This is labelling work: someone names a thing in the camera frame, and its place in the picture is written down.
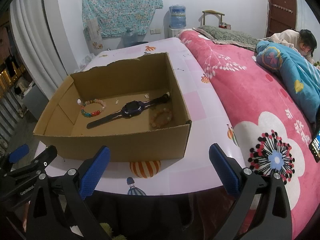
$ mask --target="mobile phone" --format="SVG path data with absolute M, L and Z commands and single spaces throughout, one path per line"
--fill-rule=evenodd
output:
M 320 161 L 320 130 L 317 131 L 316 136 L 309 144 L 309 149 L 315 158 L 316 162 Z

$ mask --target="pink blanket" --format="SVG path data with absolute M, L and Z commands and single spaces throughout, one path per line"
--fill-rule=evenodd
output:
M 256 64 L 252 51 L 216 45 L 196 31 L 184 31 L 179 38 L 216 90 L 247 166 L 259 174 L 274 169 L 281 174 L 295 238 L 320 202 L 319 166 L 308 149 L 305 116 L 282 83 Z

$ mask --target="floral cloth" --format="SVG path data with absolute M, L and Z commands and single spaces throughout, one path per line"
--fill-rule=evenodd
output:
M 214 44 L 196 31 L 184 31 L 179 38 L 217 92 L 247 166 L 257 174 L 281 174 L 292 236 L 297 237 L 320 203 L 320 182 L 314 179 L 319 166 L 308 148 L 308 121 L 278 78 L 253 60 L 252 51 Z
M 102 37 L 121 36 L 126 27 L 144 35 L 162 7 L 162 0 L 82 0 L 82 20 L 86 30 L 86 21 L 96 17 Z
M 260 41 L 244 32 L 222 29 L 210 25 L 204 25 L 195 30 L 211 39 L 215 44 L 232 44 L 251 51 L 256 50 L 256 45 Z

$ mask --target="hanging fabric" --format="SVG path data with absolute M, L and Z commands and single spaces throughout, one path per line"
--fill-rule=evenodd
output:
M 52 42 L 42 0 L 13 0 L 12 33 L 24 64 L 48 99 L 67 76 Z
M 121 36 L 126 27 L 144 35 L 155 10 L 162 7 L 162 0 L 82 0 L 82 20 L 86 30 L 86 21 L 96 17 L 102 37 Z

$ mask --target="pillow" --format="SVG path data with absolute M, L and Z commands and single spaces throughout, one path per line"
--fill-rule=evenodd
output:
M 232 44 L 251 51 L 256 51 L 256 45 L 261 41 L 244 32 L 222 29 L 210 25 L 204 25 L 195 28 L 195 30 L 208 37 L 215 44 Z

